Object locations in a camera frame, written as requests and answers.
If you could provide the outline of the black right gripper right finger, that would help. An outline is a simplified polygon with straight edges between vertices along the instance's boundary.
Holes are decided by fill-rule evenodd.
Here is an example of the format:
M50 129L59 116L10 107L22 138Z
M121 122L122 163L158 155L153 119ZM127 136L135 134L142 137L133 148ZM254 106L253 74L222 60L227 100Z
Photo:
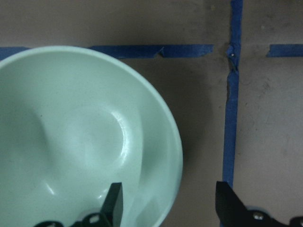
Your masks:
M253 227L252 213L227 182L216 182L215 211L223 227Z

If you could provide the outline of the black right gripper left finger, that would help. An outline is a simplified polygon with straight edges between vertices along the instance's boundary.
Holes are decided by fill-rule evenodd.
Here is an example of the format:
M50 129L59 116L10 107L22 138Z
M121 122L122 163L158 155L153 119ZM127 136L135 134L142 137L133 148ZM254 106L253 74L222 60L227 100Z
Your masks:
M122 183L112 183L100 210L101 227L119 227L123 216Z

